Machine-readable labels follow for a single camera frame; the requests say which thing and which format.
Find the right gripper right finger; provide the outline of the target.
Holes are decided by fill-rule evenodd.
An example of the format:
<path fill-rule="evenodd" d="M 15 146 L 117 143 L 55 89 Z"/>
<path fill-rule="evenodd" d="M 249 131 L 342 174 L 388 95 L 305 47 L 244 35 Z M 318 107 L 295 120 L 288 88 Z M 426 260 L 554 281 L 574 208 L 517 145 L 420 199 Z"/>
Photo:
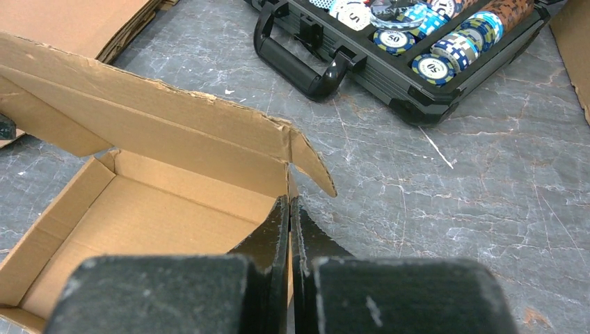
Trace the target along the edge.
<path fill-rule="evenodd" d="M 355 257 L 291 203 L 297 333 L 516 333 L 499 282 L 466 258 Z"/>

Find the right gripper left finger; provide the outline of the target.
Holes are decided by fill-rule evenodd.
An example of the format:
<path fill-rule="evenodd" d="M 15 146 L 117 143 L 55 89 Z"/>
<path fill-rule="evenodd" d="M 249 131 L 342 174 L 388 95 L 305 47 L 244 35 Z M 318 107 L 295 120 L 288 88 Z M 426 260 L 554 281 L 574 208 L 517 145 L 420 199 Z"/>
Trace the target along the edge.
<path fill-rule="evenodd" d="M 285 333 L 289 198 L 223 255 L 103 255 L 68 278 L 46 333 Z"/>

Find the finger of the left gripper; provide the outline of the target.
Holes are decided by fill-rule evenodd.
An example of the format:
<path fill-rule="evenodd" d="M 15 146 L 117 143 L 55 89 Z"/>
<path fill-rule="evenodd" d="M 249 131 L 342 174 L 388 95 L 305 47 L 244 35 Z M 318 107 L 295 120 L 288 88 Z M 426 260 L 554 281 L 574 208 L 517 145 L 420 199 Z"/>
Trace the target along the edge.
<path fill-rule="evenodd" d="M 16 124 L 5 115 L 0 115 L 0 137 L 2 141 L 12 141 L 17 138 Z"/>

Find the cardboard box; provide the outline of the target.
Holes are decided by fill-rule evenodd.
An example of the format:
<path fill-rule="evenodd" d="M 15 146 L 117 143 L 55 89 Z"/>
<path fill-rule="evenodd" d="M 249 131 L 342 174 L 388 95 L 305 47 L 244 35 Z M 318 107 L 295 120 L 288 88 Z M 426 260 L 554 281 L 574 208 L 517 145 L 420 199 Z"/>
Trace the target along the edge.
<path fill-rule="evenodd" d="M 551 19 L 550 28 L 589 121 L 589 0 L 568 0 Z"/>
<path fill-rule="evenodd" d="M 297 188 L 336 196 L 292 124 L 93 58 L 1 34 L 1 114 L 86 163 L 1 263 L 1 318 L 45 326 L 68 278 L 103 255 L 223 255 Z"/>

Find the stack of flat cardboard blanks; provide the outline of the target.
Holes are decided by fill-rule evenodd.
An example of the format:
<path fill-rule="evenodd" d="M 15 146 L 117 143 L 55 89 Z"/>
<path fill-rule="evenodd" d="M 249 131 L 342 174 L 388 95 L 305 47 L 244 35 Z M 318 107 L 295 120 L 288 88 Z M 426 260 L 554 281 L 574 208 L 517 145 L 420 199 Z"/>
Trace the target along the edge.
<path fill-rule="evenodd" d="M 175 1 L 2 1 L 1 32 L 112 62 Z"/>

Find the black poker chip case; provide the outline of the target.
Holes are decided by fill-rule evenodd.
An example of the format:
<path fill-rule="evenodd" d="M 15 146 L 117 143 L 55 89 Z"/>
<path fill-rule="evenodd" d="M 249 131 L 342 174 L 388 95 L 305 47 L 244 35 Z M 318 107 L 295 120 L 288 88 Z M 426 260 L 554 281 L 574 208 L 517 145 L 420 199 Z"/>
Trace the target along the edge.
<path fill-rule="evenodd" d="M 434 125 L 549 21 L 546 1 L 426 1 L 392 13 L 377 1 L 253 1 L 256 54 L 307 98 L 346 74 L 405 122 Z"/>

